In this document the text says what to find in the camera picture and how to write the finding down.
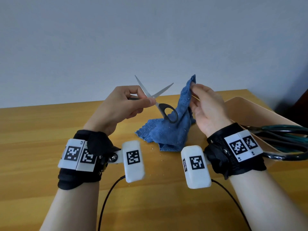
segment blue towel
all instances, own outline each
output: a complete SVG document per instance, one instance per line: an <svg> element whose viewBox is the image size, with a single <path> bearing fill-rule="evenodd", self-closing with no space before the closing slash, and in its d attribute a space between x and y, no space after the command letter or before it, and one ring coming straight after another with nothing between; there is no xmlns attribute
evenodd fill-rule
<svg viewBox="0 0 308 231"><path fill-rule="evenodd" d="M176 107L179 115L178 121L171 124L163 118L148 120L142 128L136 131L139 138L148 143L158 143L161 151L182 151L183 147L185 147L189 128L191 124L196 122L192 117L193 113L189 107L191 82L196 82L195 74L181 91L180 99ZM175 113L172 111L168 117L170 120L175 120Z"/></svg>

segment wooden table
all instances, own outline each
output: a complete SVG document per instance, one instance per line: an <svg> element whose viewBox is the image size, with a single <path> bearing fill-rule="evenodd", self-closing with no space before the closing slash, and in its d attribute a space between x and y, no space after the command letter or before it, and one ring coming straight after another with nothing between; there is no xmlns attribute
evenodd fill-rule
<svg viewBox="0 0 308 231"><path fill-rule="evenodd" d="M224 100L245 97L266 105L248 90L222 91ZM178 95L158 102L177 105ZM67 140L82 128L101 102L69 103L0 109L0 230L38 230L57 191L57 168ZM134 131L148 119L160 118L156 107L118 124L110 136L114 145L140 140L146 177L119 182L103 215L101 230L248 230L229 195L218 185L189 189L179 152L160 152ZM192 126L187 145L206 146L206 137ZM230 182L215 174L235 195ZM308 161L279 162L269 170L292 200L308 214ZM100 182L98 209L124 175L122 164L109 165Z"/></svg>

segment qr code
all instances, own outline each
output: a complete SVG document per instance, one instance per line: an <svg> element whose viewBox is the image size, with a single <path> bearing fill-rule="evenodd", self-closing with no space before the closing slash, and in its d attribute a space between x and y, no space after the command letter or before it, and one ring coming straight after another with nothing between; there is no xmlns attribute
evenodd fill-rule
<svg viewBox="0 0 308 231"><path fill-rule="evenodd" d="M140 162L139 150L128 151L126 155L128 164L135 164Z"/></svg>
<svg viewBox="0 0 308 231"><path fill-rule="evenodd" d="M81 156L81 163L94 164L96 156L89 153L88 149L84 149Z"/></svg>
<svg viewBox="0 0 308 231"><path fill-rule="evenodd" d="M186 166L185 158L183 159L183 166L184 166L184 171L187 172L187 166Z"/></svg>
<svg viewBox="0 0 308 231"><path fill-rule="evenodd" d="M236 140L232 143L229 143L229 146L232 148L235 155L248 151L241 140Z"/></svg>
<svg viewBox="0 0 308 231"><path fill-rule="evenodd" d="M191 156L189 159L193 170L204 168L204 163L201 155Z"/></svg>
<svg viewBox="0 0 308 231"><path fill-rule="evenodd" d="M77 161L80 152L80 147L68 146L64 159Z"/></svg>
<svg viewBox="0 0 308 231"><path fill-rule="evenodd" d="M258 144L256 143L256 141L250 135L248 135L247 137L244 137L243 140L245 141L246 145L248 146L250 150L254 149L255 147L258 147Z"/></svg>

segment wire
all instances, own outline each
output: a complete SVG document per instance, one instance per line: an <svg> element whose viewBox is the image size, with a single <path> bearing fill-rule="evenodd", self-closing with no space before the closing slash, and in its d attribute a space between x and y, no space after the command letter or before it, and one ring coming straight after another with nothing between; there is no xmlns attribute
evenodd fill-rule
<svg viewBox="0 0 308 231"><path fill-rule="evenodd" d="M104 208L105 208L107 199L108 199L108 197L109 197L109 195L110 195L112 189L116 186L116 184L117 184L119 181L121 181L121 180L124 179L124 178L125 178L125 175L122 176L122 177L120 177L120 178L113 184L113 186L111 186L111 188L110 188L110 190L109 190L109 192L108 192L108 194L107 194L107 196L106 196L106 198L105 198L105 201L104 201L104 204L103 204L103 207L102 207L102 211L100 212L97 231L100 231L100 226L101 226L101 222L102 222L102 217L103 217ZM211 179L211 181L214 182L214 183L216 183L217 185L221 186L221 187L230 195L230 197L233 199L233 201L235 202L236 206L237 206L238 209L240 210L240 212L241 212L241 214L242 214L242 216L243 216L243 218L244 218L244 220L245 220L245 222L246 222L246 224L247 224L249 230L251 231L250 225L249 225L249 223L248 223L248 220L247 220L247 218L246 218L246 216L245 216L243 210L241 209L240 205L239 205L238 202L235 200L235 198L232 196L232 194L231 194L222 184L220 184L218 181L215 181L215 180L213 180L213 179Z"/></svg>
<svg viewBox="0 0 308 231"><path fill-rule="evenodd" d="M106 205L106 202L107 202L107 199L112 191L112 189L116 186L116 184L121 181L122 179L125 178L125 175L120 177L114 184L113 186L111 186L106 198L105 198L105 201L104 201L104 204L103 204L103 207L102 207L102 211L100 212L100 216L99 216L99 221L98 221L98 228L97 228L97 231L100 231L100 225L101 225L101 222L102 222L102 216L103 216L103 212L104 212L104 208L105 208L105 205Z"/></svg>
<svg viewBox="0 0 308 231"><path fill-rule="evenodd" d="M240 205L239 205L238 202L235 200L235 198L232 196L232 194L231 194L222 184L220 184L218 181L215 181L215 180L213 180L213 179L211 179L211 181L212 181L212 182L215 182L217 185L221 186L221 187L230 195L230 197L233 199L233 201L235 202L236 206L237 206L238 209L240 210L240 212L241 212L241 214L242 214L242 216L243 216L243 218L244 218L244 220L245 220L245 222L246 222L246 224L247 224L249 230L251 231L250 225L249 225L249 223L248 223L248 220L247 220L247 218L246 218L246 216L245 216L243 210L241 209Z"/></svg>

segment hand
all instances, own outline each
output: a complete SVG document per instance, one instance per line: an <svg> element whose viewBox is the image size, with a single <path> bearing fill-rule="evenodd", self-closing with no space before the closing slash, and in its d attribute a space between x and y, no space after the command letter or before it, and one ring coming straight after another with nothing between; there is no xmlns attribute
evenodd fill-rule
<svg viewBox="0 0 308 231"><path fill-rule="evenodd" d="M190 89L193 94L189 106L196 116L199 129L207 137L232 124L225 102L218 93L202 84L192 84Z"/></svg>
<svg viewBox="0 0 308 231"><path fill-rule="evenodd" d="M139 100L128 100L129 97L136 97ZM156 104L154 98L147 98L140 86L118 86L103 101L94 114L84 125L85 130L101 131L111 135L116 125L124 119L129 119Z"/></svg>

